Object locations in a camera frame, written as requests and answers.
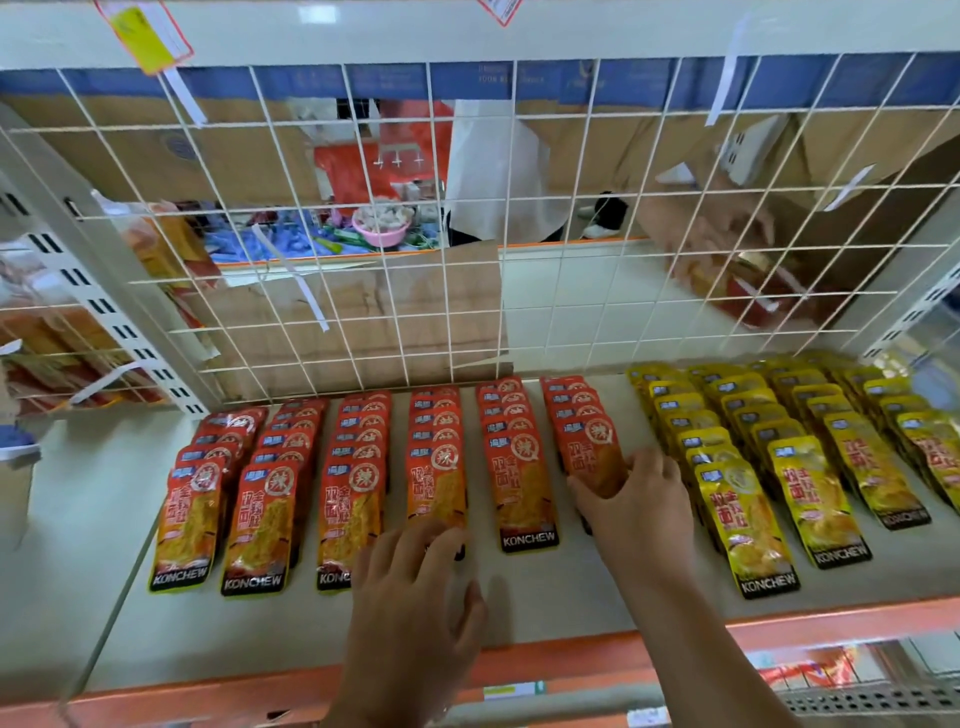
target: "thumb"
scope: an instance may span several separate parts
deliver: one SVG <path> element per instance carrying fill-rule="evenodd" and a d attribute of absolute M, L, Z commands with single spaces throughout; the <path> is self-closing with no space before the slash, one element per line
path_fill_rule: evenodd
<path fill-rule="evenodd" d="M 455 634 L 457 652 L 470 665 L 480 654 L 483 642 L 484 629 L 487 627 L 487 602 L 480 591 L 480 584 L 476 579 L 467 584 L 467 593 L 464 595 L 464 613 L 460 617 Z"/>
<path fill-rule="evenodd" d="M 590 525 L 593 525 L 593 516 L 596 514 L 597 505 L 600 497 L 597 496 L 588 486 L 576 475 L 571 475 L 566 479 L 566 485 L 573 494 L 573 502 Z"/>

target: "lower shelf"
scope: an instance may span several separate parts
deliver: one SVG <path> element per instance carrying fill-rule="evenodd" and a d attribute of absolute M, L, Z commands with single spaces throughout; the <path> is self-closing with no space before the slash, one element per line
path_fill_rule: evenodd
<path fill-rule="evenodd" d="M 623 376 L 588 377 L 613 418 L 625 450 L 654 444 L 633 390 Z M 527 384 L 540 433 L 550 439 L 540 388 Z M 491 607 L 487 648 L 461 700 L 477 690 L 533 680 L 556 689 L 635 682 L 652 676 L 642 640 L 633 630 L 592 539 L 581 528 L 559 466 L 551 463 L 561 521 L 561 544 L 513 556 L 498 548 L 486 464 L 472 390 L 463 392 L 468 461 L 469 524 L 473 535 L 458 578 L 475 575 Z M 408 395 L 396 395 L 392 452 L 406 443 Z M 145 493 L 162 499 L 158 473 L 144 473 Z M 402 523 L 406 493 L 403 461 L 395 457 L 388 525 Z M 703 529 L 697 534 L 697 573 L 709 598 L 748 651 L 891 639 L 960 626 L 960 517 L 918 479 L 913 486 L 933 523 L 887 532 L 859 503 L 858 523 L 874 560 L 819 571 L 805 558 L 779 510 L 802 588 L 793 594 L 743 600 L 724 559 Z M 258 715 L 322 705 L 336 690 L 351 607 L 350 594 L 314 589 L 316 508 L 305 561 L 279 596 L 239 601 L 219 593 L 219 566 L 200 589 L 149 595 L 153 550 L 90 679 L 70 706 L 81 724 L 161 722 L 191 716 Z"/>

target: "shelf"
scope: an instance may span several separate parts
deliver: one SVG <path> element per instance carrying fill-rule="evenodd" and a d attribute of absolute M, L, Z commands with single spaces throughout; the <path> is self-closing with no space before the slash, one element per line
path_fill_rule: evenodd
<path fill-rule="evenodd" d="M 653 436 L 623 376 L 594 376 L 624 449 L 652 444 Z M 540 432 L 550 439 L 540 388 L 527 384 Z M 463 391 L 465 421 L 476 422 L 472 390 Z M 395 399 L 393 452 L 406 442 L 409 396 Z M 181 433 L 186 442 L 185 433 Z M 469 523 L 473 541 L 457 569 L 460 581 L 476 574 L 491 606 L 486 648 L 460 700 L 478 700 L 487 685 L 538 679 L 559 690 L 603 686 L 650 677 L 642 641 L 592 539 L 582 530 L 550 461 L 561 519 L 559 548 L 506 556 L 497 546 L 479 428 L 468 427 Z M 142 470 L 146 500 L 158 502 L 163 484 Z M 403 463 L 395 457 L 388 525 L 405 516 Z M 748 651 L 893 639 L 960 626 L 960 520 L 919 481 L 914 487 L 933 524 L 886 532 L 860 503 L 855 515 L 874 561 L 818 571 L 799 540 L 784 528 L 803 587 L 791 595 L 743 600 L 721 556 L 698 527 L 697 574 L 705 592 Z M 265 715 L 322 705 L 339 681 L 350 594 L 314 591 L 316 508 L 308 528 L 305 562 L 287 590 L 263 599 L 226 601 L 219 579 L 180 595 L 148 595 L 153 550 L 137 574 L 110 632 L 87 693 L 70 705 L 81 724 L 157 722 L 197 715 Z M 780 521 L 788 521 L 783 512 Z"/>
<path fill-rule="evenodd" d="M 117 405 L 28 427 L 43 459 L 27 533 L 0 558 L 0 705 L 76 689 L 152 528 L 156 486 L 194 425 Z"/>

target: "shelf label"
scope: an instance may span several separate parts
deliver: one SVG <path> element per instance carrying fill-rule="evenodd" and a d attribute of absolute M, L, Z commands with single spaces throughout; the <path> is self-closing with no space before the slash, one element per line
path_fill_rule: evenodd
<path fill-rule="evenodd" d="M 510 25 L 523 0 L 477 0 L 503 28 Z"/>
<path fill-rule="evenodd" d="M 96 5 L 124 48 L 148 76 L 155 76 L 193 56 L 193 48 L 164 3 L 98 0 Z"/>
<path fill-rule="evenodd" d="M 503 697 L 526 697 L 528 695 L 543 695 L 546 692 L 546 683 L 538 680 L 536 683 L 514 683 L 513 685 L 494 685 L 483 689 L 484 700 L 499 700 Z"/>
<path fill-rule="evenodd" d="M 650 725 L 667 725 L 670 722 L 670 714 L 667 713 L 666 706 L 659 708 L 640 708 L 636 711 L 627 712 L 627 728 L 643 728 Z"/>

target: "plastic strip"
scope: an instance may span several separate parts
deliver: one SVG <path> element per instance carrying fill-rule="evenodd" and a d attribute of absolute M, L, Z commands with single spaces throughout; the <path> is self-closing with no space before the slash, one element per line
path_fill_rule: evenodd
<path fill-rule="evenodd" d="M 186 87 L 180 72 L 176 68 L 167 68 L 167 70 L 163 72 L 163 76 L 166 78 L 167 83 L 170 84 L 171 90 L 177 95 L 180 103 L 183 104 L 183 108 L 186 109 L 187 114 L 193 119 L 193 123 L 198 127 L 205 126 L 206 114 L 204 110 L 200 108 L 193 94 L 190 93 L 190 89 Z"/>
<path fill-rule="evenodd" d="M 124 364 L 123 366 L 117 367 L 108 374 L 101 376 L 92 384 L 87 384 L 82 390 L 77 394 L 71 397 L 66 401 L 67 406 L 72 406 L 74 404 L 79 404 L 88 397 L 92 397 L 97 394 L 104 387 L 110 386 L 113 382 L 119 379 L 121 376 L 133 369 L 146 369 L 147 367 L 162 367 L 163 363 L 158 359 L 137 359 L 132 361 L 129 364 Z"/>
<path fill-rule="evenodd" d="M 320 304 L 317 303 L 317 298 L 313 295 L 313 291 L 310 290 L 310 286 L 307 285 L 306 279 L 298 273 L 294 264 L 287 260 L 286 256 L 267 239 L 266 233 L 264 233 L 259 225 L 252 226 L 251 230 L 253 230 L 253 234 L 256 235 L 256 239 L 263 244 L 263 247 L 276 255 L 276 259 L 280 261 L 280 264 L 294 277 L 297 286 L 300 287 L 300 292 L 303 294 L 303 297 L 306 298 L 307 305 L 310 306 L 310 310 L 313 311 L 314 317 L 316 317 L 317 322 L 320 324 L 320 328 L 324 331 L 330 331 L 330 324 L 326 322 L 326 317 L 320 310 Z"/>
<path fill-rule="evenodd" d="M 720 71 L 720 83 L 717 85 L 716 96 L 713 97 L 713 104 L 710 106 L 710 113 L 707 114 L 706 127 L 712 127 L 717 123 L 720 114 L 723 112 L 723 105 L 727 101 L 727 95 L 730 93 L 730 87 L 733 85 L 733 73 L 736 71 L 736 58 L 740 48 L 740 39 L 744 31 L 747 30 L 747 23 L 750 22 L 750 14 L 747 13 L 741 17 L 736 25 L 733 26 L 733 35 L 730 38 L 730 45 L 727 47 L 727 55 L 723 59 L 723 70 Z"/>
<path fill-rule="evenodd" d="M 840 191 L 837 192 L 837 196 L 833 198 L 833 202 L 824 207 L 824 212 L 830 212 L 832 209 L 837 209 L 840 207 L 840 203 L 847 199 L 847 196 L 853 192 L 853 188 L 860 184 L 863 178 L 869 175 L 870 170 L 872 170 L 874 167 L 876 167 L 875 164 L 868 164 L 866 167 L 853 175 L 853 179 L 844 184 Z"/>

